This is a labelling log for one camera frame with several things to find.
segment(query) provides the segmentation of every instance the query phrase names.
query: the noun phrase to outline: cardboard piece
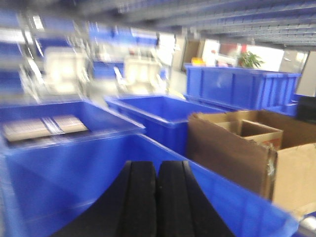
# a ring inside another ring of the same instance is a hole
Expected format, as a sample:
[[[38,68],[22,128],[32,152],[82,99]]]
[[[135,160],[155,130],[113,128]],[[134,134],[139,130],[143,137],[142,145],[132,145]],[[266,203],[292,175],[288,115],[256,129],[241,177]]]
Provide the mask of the cardboard piece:
[[[75,116],[53,117],[55,123],[64,133],[87,131],[87,127]]]
[[[248,141],[214,124],[243,119],[283,130],[281,150]],[[187,157],[297,217],[316,211],[314,124],[269,111],[193,114]]]
[[[9,142],[36,139],[52,135],[83,132],[87,127],[75,116],[57,116],[12,121],[3,124],[3,135]]]
[[[50,136],[50,131],[40,119],[8,122],[3,125],[3,135],[9,142]]]
[[[220,122],[216,123],[216,125],[244,139],[253,140],[267,146],[273,146],[275,150],[279,150],[281,147],[282,130],[247,120]]]

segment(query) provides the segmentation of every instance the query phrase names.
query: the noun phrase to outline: green plant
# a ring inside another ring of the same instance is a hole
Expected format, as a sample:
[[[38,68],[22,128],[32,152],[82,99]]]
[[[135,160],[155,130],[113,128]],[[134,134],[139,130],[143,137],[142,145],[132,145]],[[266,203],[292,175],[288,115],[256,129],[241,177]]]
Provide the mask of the green plant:
[[[259,68],[264,61],[260,60],[261,58],[253,54],[252,52],[245,52],[241,53],[240,57],[238,58],[238,64],[244,68]]]

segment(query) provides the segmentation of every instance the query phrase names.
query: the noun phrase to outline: brown cardboard box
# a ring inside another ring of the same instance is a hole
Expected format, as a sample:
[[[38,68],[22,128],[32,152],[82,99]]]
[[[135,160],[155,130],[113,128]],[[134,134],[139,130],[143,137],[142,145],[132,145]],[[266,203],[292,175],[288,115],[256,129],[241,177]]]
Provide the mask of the brown cardboard box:
[[[253,140],[258,144],[272,146],[275,150],[279,150],[281,147],[282,130],[247,120],[219,122],[216,125],[246,140]]]
[[[283,130],[275,151],[214,123],[250,120]],[[296,216],[316,211],[316,125],[268,111],[193,114],[187,157]]]

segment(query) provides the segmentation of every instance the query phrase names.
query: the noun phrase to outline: blue plastic bin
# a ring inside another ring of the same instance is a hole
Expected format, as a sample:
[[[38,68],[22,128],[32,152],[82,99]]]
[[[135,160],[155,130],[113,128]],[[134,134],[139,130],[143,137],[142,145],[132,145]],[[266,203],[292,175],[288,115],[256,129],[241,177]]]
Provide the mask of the blue plastic bin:
[[[37,38],[36,41],[38,43],[36,47],[38,57],[44,57],[45,50],[49,47],[71,47],[66,38]]]
[[[102,61],[93,62],[93,78],[94,79],[116,79],[114,67],[117,67],[122,75],[124,75],[124,63],[106,63]]]
[[[0,69],[0,94],[24,93],[19,71]]]
[[[144,135],[8,151],[0,157],[6,237],[47,237],[111,185],[127,160],[186,160]],[[196,163],[192,171],[237,237],[290,237],[298,223],[266,200]]]
[[[106,98],[105,101],[111,109],[143,124],[147,136],[181,155],[185,154],[190,114],[225,112],[168,96]]]
[[[88,133],[54,135],[45,141],[28,141],[9,145],[2,136],[2,124],[21,119],[51,118],[53,116],[73,115],[89,129]],[[128,118],[107,109],[102,109],[88,101],[64,103],[45,103],[34,105],[8,105],[0,107],[0,153],[1,148],[16,149],[21,146],[46,145],[73,140],[93,139],[95,137],[117,136],[128,133],[144,133],[145,128]]]
[[[250,110],[291,103],[300,77],[244,68],[186,68],[188,95]]]
[[[291,117],[296,116],[296,111],[297,111],[297,104],[288,104],[288,105],[279,105],[279,106],[274,106],[274,107],[268,107],[266,110],[270,110],[273,112],[277,112],[282,115],[287,115]]]

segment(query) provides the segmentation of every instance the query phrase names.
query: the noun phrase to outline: flattened cardboard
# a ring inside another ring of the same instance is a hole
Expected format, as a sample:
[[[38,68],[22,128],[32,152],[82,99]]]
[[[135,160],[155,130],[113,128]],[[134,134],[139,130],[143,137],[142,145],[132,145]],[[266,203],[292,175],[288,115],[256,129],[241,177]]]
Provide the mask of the flattened cardboard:
[[[3,135],[9,142],[50,136],[50,131],[40,119],[26,119],[3,125]]]
[[[57,116],[53,117],[55,123],[64,133],[87,131],[87,127],[75,116]]]
[[[238,140],[236,135],[212,124],[239,119],[283,130],[281,150]],[[193,114],[189,119],[188,158],[271,199],[298,217],[316,211],[315,147],[315,124],[273,112]]]

